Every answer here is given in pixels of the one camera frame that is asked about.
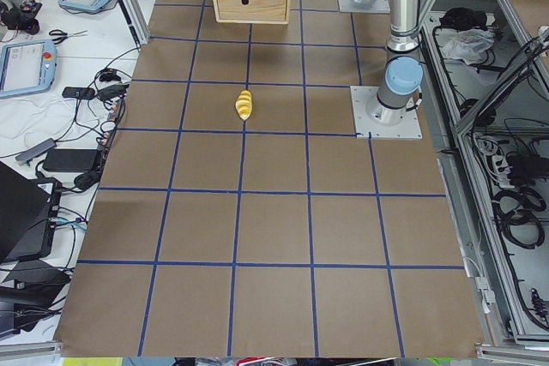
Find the black power adapter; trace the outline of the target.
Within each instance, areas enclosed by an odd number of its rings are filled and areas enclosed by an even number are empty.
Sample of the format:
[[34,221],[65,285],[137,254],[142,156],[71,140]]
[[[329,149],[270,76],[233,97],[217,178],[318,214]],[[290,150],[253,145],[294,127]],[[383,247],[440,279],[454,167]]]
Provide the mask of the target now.
[[52,149],[43,168],[51,172],[89,171],[94,168],[98,154],[96,149]]

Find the black laptop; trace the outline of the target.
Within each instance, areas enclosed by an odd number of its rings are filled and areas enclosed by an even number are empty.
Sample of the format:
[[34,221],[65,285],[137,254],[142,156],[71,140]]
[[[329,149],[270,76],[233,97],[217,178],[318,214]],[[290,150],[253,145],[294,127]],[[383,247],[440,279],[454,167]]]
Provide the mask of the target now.
[[27,179],[1,164],[1,262],[32,261],[51,253],[61,183]]

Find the black handled scissors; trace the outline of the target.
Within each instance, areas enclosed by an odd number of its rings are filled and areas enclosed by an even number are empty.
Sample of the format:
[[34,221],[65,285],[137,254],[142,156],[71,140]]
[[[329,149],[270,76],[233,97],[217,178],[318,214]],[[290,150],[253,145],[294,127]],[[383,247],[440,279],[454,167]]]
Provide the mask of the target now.
[[88,30],[67,33],[61,29],[53,29],[48,33],[48,35],[51,37],[51,41],[53,42],[54,45],[60,45],[67,39],[87,36],[87,33],[88,33]]

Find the small black phone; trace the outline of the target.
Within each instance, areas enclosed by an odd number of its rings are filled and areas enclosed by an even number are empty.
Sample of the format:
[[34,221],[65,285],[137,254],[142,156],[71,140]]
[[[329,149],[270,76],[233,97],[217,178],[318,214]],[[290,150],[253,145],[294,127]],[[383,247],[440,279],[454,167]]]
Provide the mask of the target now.
[[66,87],[62,91],[64,99],[91,100],[95,97],[96,91],[92,87]]

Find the wooden drawer cabinet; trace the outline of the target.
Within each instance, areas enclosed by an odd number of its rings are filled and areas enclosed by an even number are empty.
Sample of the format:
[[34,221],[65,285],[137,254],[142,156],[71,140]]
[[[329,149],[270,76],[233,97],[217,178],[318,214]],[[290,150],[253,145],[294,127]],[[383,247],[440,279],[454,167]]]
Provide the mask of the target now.
[[252,23],[286,25],[291,0],[212,0],[215,19],[220,23]]

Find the white crumpled cloth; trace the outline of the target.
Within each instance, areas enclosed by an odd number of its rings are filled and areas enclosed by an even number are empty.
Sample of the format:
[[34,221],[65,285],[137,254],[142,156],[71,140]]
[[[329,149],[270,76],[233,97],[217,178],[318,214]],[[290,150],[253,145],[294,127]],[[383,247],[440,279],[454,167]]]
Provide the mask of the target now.
[[486,52],[492,48],[495,41],[493,32],[481,29],[469,29],[455,33],[442,46],[444,58],[462,60],[465,64],[481,63]]

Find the yellow striped toy bread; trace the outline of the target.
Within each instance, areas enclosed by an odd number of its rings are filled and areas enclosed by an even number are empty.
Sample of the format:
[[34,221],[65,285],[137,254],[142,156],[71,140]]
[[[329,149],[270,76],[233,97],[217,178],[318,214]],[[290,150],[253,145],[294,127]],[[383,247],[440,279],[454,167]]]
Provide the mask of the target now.
[[253,110],[252,94],[249,90],[243,90],[235,101],[235,110],[242,121],[247,121]]

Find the near blue teach pendant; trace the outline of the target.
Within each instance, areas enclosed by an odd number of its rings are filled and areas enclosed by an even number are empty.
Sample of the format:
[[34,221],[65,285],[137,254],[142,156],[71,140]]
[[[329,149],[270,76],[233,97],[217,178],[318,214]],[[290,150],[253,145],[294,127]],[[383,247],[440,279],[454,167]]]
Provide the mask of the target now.
[[57,47],[50,39],[5,45],[1,50],[1,98],[47,91],[56,66]]

